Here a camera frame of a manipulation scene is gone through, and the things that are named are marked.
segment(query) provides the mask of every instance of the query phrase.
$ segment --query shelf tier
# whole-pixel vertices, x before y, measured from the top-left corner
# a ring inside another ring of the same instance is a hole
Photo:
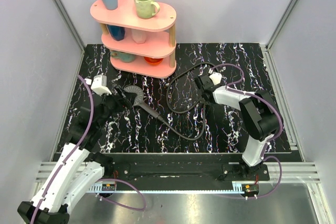
[[[159,3],[160,11],[154,17],[142,19],[136,15],[134,0],[118,0],[118,8],[107,10],[102,0],[91,6],[91,16],[99,23],[134,28],[143,31],[165,31],[176,21],[176,11],[168,4]]]
[[[165,58],[171,55],[176,47],[169,46],[169,33],[160,31],[158,33],[147,32],[147,40],[143,44],[137,44],[132,39],[131,30],[126,29],[123,40],[116,41],[110,34],[101,36],[103,44],[115,51],[128,52],[129,54],[141,55],[151,58]]]
[[[155,78],[167,78],[172,75],[176,69],[176,63],[174,68],[169,67],[169,58],[164,58],[157,66],[148,64],[141,56],[137,56],[135,61],[130,63],[125,63],[112,57],[110,57],[110,61],[116,69]]]

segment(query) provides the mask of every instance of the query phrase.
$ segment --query orange bowl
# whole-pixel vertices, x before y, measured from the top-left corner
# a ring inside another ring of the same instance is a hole
[[[157,66],[163,61],[163,58],[161,58],[161,59],[154,59],[154,58],[150,58],[150,57],[144,57],[144,58],[145,58],[145,61],[149,65],[152,65],[152,66]]]

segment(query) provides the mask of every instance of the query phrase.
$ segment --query metallic floor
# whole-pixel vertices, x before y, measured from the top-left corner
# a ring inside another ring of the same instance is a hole
[[[271,185],[260,185],[264,194]],[[303,184],[282,184],[274,194],[258,200],[227,199],[219,195],[147,194],[145,212],[127,210],[94,195],[85,195],[69,224],[315,224],[318,223]],[[111,196],[122,204],[141,207],[136,194]]]

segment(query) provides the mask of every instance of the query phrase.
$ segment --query black marble table surface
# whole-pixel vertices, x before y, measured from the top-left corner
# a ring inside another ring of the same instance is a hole
[[[84,78],[105,74],[109,88],[116,84],[122,87],[140,86],[145,94],[145,102],[156,109],[176,130],[189,137],[196,136],[201,130],[203,106],[197,106],[191,112],[182,115],[172,113],[166,105],[166,87],[172,77],[196,63],[209,61],[213,64],[239,65],[245,73],[245,80],[235,88],[246,91],[266,89],[275,100],[259,44],[177,44],[176,72],[166,79],[116,70],[109,59],[110,52],[103,45],[88,45],[79,74]],[[170,100],[177,110],[186,109],[200,97],[193,78],[207,69],[207,67],[195,69],[173,85]],[[239,71],[230,67],[223,69],[222,74],[223,83],[240,78]],[[78,109],[85,97],[87,98],[87,91],[78,81],[57,147],[58,152],[65,143],[72,119],[78,115]],[[102,153],[232,153],[243,152],[247,139],[248,134],[244,130],[239,111],[228,106],[218,104],[207,106],[206,131],[202,138],[195,142],[182,140],[141,108],[134,108],[110,118],[94,151]],[[268,151],[290,152],[285,132],[271,143]]]

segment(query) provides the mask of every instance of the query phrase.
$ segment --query green cup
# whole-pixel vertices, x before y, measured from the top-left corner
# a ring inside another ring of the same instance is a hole
[[[155,0],[134,0],[134,3],[139,18],[152,18],[160,11],[160,6]]]

